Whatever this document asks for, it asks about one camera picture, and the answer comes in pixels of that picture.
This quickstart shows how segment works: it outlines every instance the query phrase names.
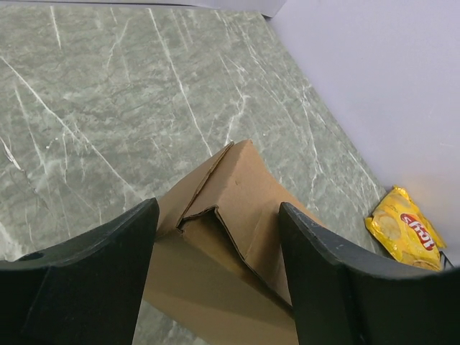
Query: gray wall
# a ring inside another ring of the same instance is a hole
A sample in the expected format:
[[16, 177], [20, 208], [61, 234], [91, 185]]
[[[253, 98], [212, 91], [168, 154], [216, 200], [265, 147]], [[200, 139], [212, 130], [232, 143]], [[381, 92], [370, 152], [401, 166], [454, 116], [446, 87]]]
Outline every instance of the gray wall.
[[385, 187], [460, 244], [460, 2], [287, 0], [271, 24]]

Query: yellow package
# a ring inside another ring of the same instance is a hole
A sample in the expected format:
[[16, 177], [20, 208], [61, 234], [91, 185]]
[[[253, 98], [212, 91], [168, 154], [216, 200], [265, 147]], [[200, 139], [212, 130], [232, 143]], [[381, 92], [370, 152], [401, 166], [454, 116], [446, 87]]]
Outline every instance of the yellow package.
[[395, 186], [384, 197], [366, 227], [397, 261], [441, 270], [438, 247], [446, 244], [404, 188]]

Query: crumpled cardboard box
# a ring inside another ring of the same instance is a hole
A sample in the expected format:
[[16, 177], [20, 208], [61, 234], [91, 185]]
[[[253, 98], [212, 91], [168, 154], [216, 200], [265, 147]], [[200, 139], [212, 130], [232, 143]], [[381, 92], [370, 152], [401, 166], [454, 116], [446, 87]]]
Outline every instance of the crumpled cardboard box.
[[144, 299], [211, 345], [297, 345], [278, 236], [286, 201], [251, 141], [229, 144], [159, 200]]

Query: red logo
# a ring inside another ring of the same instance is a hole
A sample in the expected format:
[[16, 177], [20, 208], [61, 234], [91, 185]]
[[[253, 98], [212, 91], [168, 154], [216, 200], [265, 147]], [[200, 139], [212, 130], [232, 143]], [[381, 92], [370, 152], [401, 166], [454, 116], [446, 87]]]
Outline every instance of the red logo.
[[414, 216], [406, 213], [401, 214], [401, 220], [404, 221], [413, 231], [415, 231], [420, 243], [426, 250], [433, 250], [435, 243], [421, 222], [419, 222]]

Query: gray marble table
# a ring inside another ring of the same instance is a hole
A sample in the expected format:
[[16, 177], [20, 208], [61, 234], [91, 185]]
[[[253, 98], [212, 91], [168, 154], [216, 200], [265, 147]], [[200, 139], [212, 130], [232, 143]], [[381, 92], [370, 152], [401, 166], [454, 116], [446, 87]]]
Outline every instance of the gray marble table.
[[[333, 231], [374, 252], [384, 195], [256, 13], [84, 6], [0, 11], [0, 259], [163, 195], [230, 140]], [[143, 303], [135, 344], [203, 344]]]

